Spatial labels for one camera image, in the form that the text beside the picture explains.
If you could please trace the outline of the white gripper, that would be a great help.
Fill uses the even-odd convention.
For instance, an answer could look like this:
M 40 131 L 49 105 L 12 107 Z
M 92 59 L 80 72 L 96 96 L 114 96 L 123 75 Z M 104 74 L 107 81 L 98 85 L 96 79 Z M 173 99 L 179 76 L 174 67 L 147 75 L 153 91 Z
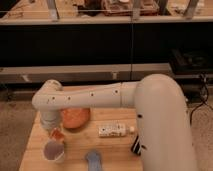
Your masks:
M 48 136 L 51 136 L 54 132 L 54 128 L 59 127 L 62 121 L 61 114 L 57 111 L 42 111 L 40 113 L 40 123 L 43 129 L 47 130 Z M 65 142 L 65 134 L 63 130 L 59 129 L 60 141 Z

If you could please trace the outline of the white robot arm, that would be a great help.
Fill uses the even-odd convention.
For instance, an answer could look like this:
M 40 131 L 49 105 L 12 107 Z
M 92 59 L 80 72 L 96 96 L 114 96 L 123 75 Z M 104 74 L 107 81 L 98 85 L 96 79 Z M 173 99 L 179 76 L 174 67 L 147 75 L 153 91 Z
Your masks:
M 198 171 L 184 93 L 170 76 L 151 74 L 140 81 L 64 91 L 48 80 L 32 98 L 45 129 L 59 125 L 66 108 L 133 108 L 143 171 Z

